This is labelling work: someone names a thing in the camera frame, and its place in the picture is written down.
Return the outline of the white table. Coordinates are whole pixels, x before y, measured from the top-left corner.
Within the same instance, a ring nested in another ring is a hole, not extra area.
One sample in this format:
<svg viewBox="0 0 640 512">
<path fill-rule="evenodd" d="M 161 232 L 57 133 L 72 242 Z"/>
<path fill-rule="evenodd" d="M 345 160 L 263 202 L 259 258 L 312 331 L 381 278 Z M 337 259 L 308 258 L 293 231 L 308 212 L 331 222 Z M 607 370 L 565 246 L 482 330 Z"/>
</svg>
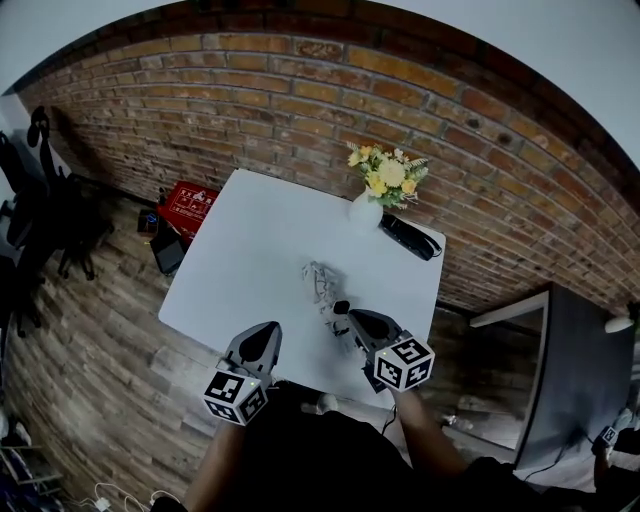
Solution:
<svg viewBox="0 0 640 512">
<path fill-rule="evenodd" d="M 358 228 L 349 207 L 336 196 L 234 171 L 172 281 L 160 320 L 221 353 L 247 328 L 276 321 L 283 332 L 276 378 L 390 408 L 391 395 L 375 392 L 363 373 L 363 353 L 325 325 L 302 269 L 326 265 L 352 306 L 427 338 L 443 257 L 423 260 L 380 229 Z"/>
</svg>

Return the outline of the black telephone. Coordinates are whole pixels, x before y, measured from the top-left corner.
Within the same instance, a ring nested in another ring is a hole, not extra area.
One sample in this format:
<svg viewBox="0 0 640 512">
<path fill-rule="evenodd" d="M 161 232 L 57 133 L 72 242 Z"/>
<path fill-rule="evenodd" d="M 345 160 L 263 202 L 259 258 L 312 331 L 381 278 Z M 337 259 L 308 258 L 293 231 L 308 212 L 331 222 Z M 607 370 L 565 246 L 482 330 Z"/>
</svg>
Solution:
<svg viewBox="0 0 640 512">
<path fill-rule="evenodd" d="M 442 247 L 434 238 L 392 214 L 384 213 L 379 227 L 386 235 L 424 261 L 442 254 Z"/>
</svg>

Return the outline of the person's left forearm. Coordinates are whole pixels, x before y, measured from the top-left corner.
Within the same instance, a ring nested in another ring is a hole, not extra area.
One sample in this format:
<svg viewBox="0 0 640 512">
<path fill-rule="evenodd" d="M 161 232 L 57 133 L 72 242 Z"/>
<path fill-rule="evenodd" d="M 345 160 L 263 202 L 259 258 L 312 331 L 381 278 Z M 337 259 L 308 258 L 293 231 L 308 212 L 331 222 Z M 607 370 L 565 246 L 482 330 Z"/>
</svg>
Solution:
<svg viewBox="0 0 640 512">
<path fill-rule="evenodd" d="M 183 505 L 188 512 L 210 512 L 227 501 L 240 466 L 246 428 L 228 422 L 219 425 Z"/>
</svg>

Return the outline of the dark top side table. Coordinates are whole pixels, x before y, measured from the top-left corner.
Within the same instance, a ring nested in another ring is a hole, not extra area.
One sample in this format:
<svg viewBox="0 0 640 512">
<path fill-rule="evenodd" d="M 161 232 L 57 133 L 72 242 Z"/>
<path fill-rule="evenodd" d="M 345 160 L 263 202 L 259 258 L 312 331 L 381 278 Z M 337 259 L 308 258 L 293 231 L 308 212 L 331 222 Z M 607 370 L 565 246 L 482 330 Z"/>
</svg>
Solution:
<svg viewBox="0 0 640 512">
<path fill-rule="evenodd" d="M 625 405 L 631 383 L 634 333 L 608 333 L 608 312 L 557 284 L 537 295 L 471 319 L 473 328 L 539 310 L 541 345 L 524 427 L 508 448 L 467 432 L 473 449 L 516 469 L 542 468 L 586 450 Z"/>
</svg>

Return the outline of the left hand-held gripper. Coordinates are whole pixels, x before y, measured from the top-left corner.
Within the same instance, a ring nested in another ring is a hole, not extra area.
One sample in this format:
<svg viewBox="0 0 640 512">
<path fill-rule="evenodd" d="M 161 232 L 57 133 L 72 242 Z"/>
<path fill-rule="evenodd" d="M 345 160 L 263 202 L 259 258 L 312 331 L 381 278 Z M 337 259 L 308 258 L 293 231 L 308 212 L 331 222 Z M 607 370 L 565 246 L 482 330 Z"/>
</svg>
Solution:
<svg viewBox="0 0 640 512">
<path fill-rule="evenodd" d="M 264 322 L 235 336 L 221 358 L 206 391 L 204 402 L 217 418 L 247 426 L 268 403 L 282 342 L 279 322 Z"/>
</svg>

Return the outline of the person's shoe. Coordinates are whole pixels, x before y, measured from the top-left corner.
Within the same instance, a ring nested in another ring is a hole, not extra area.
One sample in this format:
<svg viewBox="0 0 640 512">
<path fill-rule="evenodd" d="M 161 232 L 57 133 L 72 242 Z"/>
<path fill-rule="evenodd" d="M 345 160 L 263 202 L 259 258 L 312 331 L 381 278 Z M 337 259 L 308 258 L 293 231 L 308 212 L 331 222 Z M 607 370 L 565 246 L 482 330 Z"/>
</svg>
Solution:
<svg viewBox="0 0 640 512">
<path fill-rule="evenodd" d="M 322 393 L 315 403 L 302 403 L 300 408 L 301 411 L 306 414 L 323 415 L 327 412 L 337 412 L 339 410 L 339 404 L 333 394 Z"/>
</svg>

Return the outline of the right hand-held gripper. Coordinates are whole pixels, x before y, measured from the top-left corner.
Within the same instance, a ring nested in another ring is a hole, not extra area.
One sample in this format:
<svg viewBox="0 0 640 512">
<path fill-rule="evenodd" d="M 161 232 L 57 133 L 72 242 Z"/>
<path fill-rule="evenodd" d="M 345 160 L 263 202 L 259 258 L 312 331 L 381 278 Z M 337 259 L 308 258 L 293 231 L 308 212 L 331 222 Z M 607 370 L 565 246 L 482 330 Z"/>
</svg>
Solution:
<svg viewBox="0 0 640 512">
<path fill-rule="evenodd" d="M 349 332 L 366 353 L 362 371 L 376 393 L 384 388 L 402 393 L 431 376 L 435 352 L 424 340 L 403 329 L 388 315 L 352 309 Z"/>
</svg>

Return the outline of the red printed box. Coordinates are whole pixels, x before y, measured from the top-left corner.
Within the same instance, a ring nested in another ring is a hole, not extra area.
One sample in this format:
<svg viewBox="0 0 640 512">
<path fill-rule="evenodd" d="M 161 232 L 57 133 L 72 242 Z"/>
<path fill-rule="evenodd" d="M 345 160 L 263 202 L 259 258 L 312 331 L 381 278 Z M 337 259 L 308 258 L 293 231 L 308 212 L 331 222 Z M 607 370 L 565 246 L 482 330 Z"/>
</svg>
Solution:
<svg viewBox="0 0 640 512">
<path fill-rule="evenodd" d="M 190 244 L 218 196 L 211 188 L 177 181 L 168 195 L 161 194 L 157 212 Z"/>
</svg>

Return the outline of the person in dark vest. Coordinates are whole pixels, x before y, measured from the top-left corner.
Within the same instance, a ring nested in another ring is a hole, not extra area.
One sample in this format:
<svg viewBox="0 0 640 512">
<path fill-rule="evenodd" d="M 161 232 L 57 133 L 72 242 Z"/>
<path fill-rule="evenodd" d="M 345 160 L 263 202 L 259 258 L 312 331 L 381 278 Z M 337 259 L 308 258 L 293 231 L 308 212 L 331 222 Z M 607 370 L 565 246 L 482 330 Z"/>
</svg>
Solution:
<svg viewBox="0 0 640 512">
<path fill-rule="evenodd" d="M 593 493 L 537 491 L 490 457 L 431 478 L 371 425 L 334 411 L 265 415 L 245 428 L 233 487 L 210 512 L 640 512 L 640 474 L 621 468 Z M 188 512 L 183 499 L 159 497 L 151 512 Z"/>
</svg>

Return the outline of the grey white cloth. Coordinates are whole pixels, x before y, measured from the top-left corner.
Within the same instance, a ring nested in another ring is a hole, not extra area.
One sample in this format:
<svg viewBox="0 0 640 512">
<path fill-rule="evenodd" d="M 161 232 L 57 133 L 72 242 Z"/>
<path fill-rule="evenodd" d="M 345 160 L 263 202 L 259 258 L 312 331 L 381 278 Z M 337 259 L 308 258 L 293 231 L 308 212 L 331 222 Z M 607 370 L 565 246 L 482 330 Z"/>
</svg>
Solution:
<svg viewBox="0 0 640 512">
<path fill-rule="evenodd" d="M 328 266 L 311 261 L 302 267 L 301 278 L 340 351 L 344 355 L 352 355 L 356 345 L 348 321 L 351 302 L 344 293 L 340 276 Z"/>
</svg>

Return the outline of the yellow flower bouquet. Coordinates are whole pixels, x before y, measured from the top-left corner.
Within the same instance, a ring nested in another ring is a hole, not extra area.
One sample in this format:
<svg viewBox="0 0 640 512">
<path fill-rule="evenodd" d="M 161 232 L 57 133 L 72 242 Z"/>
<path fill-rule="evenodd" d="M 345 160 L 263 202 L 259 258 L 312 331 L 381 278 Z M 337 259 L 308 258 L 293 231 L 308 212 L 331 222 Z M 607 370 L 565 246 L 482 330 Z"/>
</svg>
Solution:
<svg viewBox="0 0 640 512">
<path fill-rule="evenodd" d="M 404 210 L 418 201 L 418 185 L 429 173 L 426 158 L 411 159 L 398 148 L 389 151 L 377 144 L 346 145 L 350 150 L 347 165 L 359 171 L 369 203 Z"/>
</svg>

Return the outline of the black office chair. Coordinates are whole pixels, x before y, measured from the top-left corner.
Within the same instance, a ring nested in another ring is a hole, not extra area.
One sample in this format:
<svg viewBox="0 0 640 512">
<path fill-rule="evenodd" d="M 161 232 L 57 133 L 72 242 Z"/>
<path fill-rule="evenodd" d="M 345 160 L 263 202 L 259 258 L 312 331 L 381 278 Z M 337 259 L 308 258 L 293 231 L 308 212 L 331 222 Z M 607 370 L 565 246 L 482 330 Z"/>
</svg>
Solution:
<svg viewBox="0 0 640 512">
<path fill-rule="evenodd" d="M 17 148 L 2 131 L 0 171 L 11 190 L 10 197 L 0 205 L 0 220 L 8 221 L 5 240 L 12 258 L 9 278 L 13 298 L 5 310 L 9 315 L 15 315 L 16 333 L 25 338 L 24 318 L 28 318 L 35 328 L 41 326 L 32 291 L 37 284 L 43 283 L 39 276 L 38 221 L 47 192 L 44 184 L 26 170 Z"/>
<path fill-rule="evenodd" d="M 63 251 L 58 274 L 69 277 L 69 267 L 77 262 L 86 279 L 96 277 L 91 251 L 108 234 L 114 225 L 104 218 L 95 201 L 84 197 L 80 184 L 72 175 L 65 175 L 63 168 L 54 163 L 49 143 L 51 123 L 43 106 L 31 114 L 27 142 L 31 148 L 39 146 L 42 170 L 48 185 L 45 225 L 56 249 Z"/>
</svg>

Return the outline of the person's right forearm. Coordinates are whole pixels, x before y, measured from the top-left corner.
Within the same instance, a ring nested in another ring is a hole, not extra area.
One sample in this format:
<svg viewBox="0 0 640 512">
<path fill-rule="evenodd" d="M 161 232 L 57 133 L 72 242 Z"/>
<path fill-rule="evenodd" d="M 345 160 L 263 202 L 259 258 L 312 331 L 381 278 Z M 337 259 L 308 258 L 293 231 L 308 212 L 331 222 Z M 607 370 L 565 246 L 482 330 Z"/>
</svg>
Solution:
<svg viewBox="0 0 640 512">
<path fill-rule="evenodd" d="M 391 391 L 413 468 L 438 480 L 454 479 L 469 467 L 434 414 L 413 390 Z"/>
</svg>

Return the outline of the white vase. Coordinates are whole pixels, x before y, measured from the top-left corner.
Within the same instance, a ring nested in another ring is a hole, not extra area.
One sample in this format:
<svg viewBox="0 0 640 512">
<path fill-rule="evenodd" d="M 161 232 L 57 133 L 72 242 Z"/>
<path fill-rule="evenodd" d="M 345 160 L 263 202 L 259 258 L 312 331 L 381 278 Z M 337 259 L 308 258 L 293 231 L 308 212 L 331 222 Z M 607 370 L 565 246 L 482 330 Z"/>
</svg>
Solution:
<svg viewBox="0 0 640 512">
<path fill-rule="evenodd" d="M 378 228 L 383 212 L 383 206 L 373 192 L 366 188 L 349 206 L 349 223 L 356 233 L 368 234 Z"/>
</svg>

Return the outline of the black box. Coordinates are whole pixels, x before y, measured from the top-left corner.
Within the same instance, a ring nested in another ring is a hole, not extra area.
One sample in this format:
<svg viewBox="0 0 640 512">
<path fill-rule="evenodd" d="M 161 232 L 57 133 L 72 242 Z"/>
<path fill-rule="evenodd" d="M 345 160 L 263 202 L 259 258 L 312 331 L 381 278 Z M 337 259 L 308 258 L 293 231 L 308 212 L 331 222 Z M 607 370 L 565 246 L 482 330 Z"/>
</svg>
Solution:
<svg viewBox="0 0 640 512">
<path fill-rule="evenodd" d="M 150 247 L 160 272 L 166 276 L 178 270 L 188 250 L 186 242 L 173 228 L 159 231 Z"/>
</svg>

